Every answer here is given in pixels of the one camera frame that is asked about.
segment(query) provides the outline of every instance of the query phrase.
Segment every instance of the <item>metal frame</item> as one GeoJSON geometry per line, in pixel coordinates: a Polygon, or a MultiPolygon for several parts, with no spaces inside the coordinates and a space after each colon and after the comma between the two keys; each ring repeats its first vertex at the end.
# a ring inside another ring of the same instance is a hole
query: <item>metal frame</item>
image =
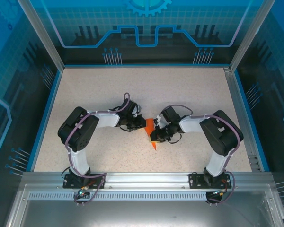
{"type": "MultiPolygon", "coordinates": [[[[122,192],[130,194],[132,192],[173,192],[182,194],[183,192],[205,192],[210,190],[189,189],[189,173],[108,173],[104,189],[99,192],[122,192]]],[[[250,192],[263,191],[266,193],[271,216],[275,226],[284,226],[281,217],[282,211],[278,204],[278,193],[271,173],[234,173],[236,179],[235,191],[250,192]]],[[[62,178],[60,173],[24,173],[19,191],[16,195],[7,227],[18,227],[21,225],[31,192],[76,192],[72,189],[62,188],[62,178]]]]}
{"type": "Polygon", "coordinates": [[[60,58],[54,44],[52,43],[51,38],[49,37],[44,25],[42,24],[41,19],[39,18],[35,8],[33,7],[32,3],[29,0],[18,0],[18,3],[22,7],[25,15],[27,16],[29,22],[33,26],[34,30],[36,31],[38,37],[40,38],[41,42],[43,43],[44,47],[46,48],[49,56],[52,58],[53,62],[55,63],[58,71],[61,73],[65,68],[62,59],[60,58]]]}
{"type": "Polygon", "coordinates": [[[235,53],[230,63],[230,72],[233,73],[236,70],[245,52],[249,48],[252,40],[258,33],[263,21],[265,20],[274,2],[275,0],[264,0],[264,2],[262,3],[261,7],[259,8],[255,18],[253,19],[248,31],[246,32],[246,35],[244,36],[237,52],[235,53]]]}
{"type": "Polygon", "coordinates": [[[268,166],[266,160],[261,158],[259,152],[259,146],[255,140],[255,134],[252,130],[251,123],[247,114],[246,107],[244,105],[243,97],[240,93],[238,81],[234,73],[230,72],[229,68],[224,68],[226,81],[231,93],[232,102],[237,114],[240,128],[244,134],[244,144],[247,150],[247,155],[249,158],[249,163],[252,171],[267,171],[268,166]]]}

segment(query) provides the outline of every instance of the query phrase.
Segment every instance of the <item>gear logo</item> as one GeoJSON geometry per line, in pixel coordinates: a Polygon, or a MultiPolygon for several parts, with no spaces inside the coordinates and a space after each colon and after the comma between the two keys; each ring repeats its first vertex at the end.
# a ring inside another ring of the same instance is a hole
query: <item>gear logo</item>
{"type": "Polygon", "coordinates": [[[0,13],[11,24],[19,13],[17,0],[0,0],[0,13]]]}
{"type": "Polygon", "coordinates": [[[171,0],[125,0],[127,9],[131,9],[133,13],[138,13],[141,17],[146,17],[151,14],[155,16],[157,13],[161,13],[162,9],[167,9],[167,5],[171,3],[171,0]]]}

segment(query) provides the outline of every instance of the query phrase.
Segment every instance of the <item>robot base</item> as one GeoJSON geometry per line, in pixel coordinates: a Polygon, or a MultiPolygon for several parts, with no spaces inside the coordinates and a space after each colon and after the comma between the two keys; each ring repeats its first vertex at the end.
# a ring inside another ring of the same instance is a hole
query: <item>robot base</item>
{"type": "Polygon", "coordinates": [[[88,179],[84,178],[84,182],[82,181],[83,177],[74,176],[72,174],[66,174],[64,177],[63,188],[71,188],[71,189],[80,189],[84,186],[89,186],[90,189],[97,189],[99,184],[101,183],[102,177],[88,179]]]}
{"type": "Polygon", "coordinates": [[[227,188],[231,188],[231,179],[229,174],[222,173],[219,176],[214,178],[214,181],[211,186],[204,180],[204,174],[198,174],[196,172],[188,175],[189,188],[190,189],[224,189],[225,184],[222,180],[227,181],[227,188]]]}

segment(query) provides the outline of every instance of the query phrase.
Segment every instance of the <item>enclosure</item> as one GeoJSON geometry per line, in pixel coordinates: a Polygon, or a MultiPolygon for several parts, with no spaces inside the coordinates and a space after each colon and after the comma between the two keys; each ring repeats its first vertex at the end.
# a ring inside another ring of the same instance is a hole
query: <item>enclosure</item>
{"type": "Polygon", "coordinates": [[[284,226],[284,0],[0,0],[0,227],[77,225],[284,226]],[[125,92],[145,119],[172,104],[229,116],[244,140],[227,202],[192,187],[203,132],[154,149],[143,128],[104,127],[85,151],[107,175],[77,207],[58,130],[125,92]]]}

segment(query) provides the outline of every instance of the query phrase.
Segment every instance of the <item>perforated metal strip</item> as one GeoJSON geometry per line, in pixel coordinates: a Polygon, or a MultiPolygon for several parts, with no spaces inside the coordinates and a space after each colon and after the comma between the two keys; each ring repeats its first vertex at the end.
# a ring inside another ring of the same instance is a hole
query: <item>perforated metal strip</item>
{"type": "MultiPolygon", "coordinates": [[[[29,200],[73,200],[76,192],[30,192],[29,200]]],[[[98,192],[96,201],[204,201],[206,192],[98,192]]]]}

